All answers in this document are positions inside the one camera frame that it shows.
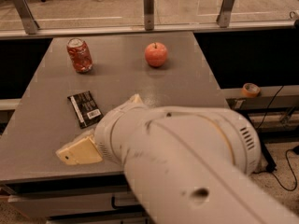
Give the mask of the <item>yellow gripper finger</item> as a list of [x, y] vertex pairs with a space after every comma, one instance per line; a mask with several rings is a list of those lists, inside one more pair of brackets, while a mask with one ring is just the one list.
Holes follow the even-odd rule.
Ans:
[[143, 101], [138, 93], [131, 96], [129, 98], [129, 102], [134, 103], [134, 104], [142, 104], [143, 103]]
[[56, 156], [66, 165], [92, 164], [103, 160], [94, 142], [94, 129], [83, 132], [63, 145], [56, 151]]

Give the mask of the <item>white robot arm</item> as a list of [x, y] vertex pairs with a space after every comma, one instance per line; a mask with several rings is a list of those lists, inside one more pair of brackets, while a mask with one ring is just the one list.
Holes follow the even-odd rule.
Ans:
[[226, 108], [150, 108], [135, 94], [56, 152], [67, 165], [121, 165], [155, 224], [299, 224], [250, 179], [261, 144]]

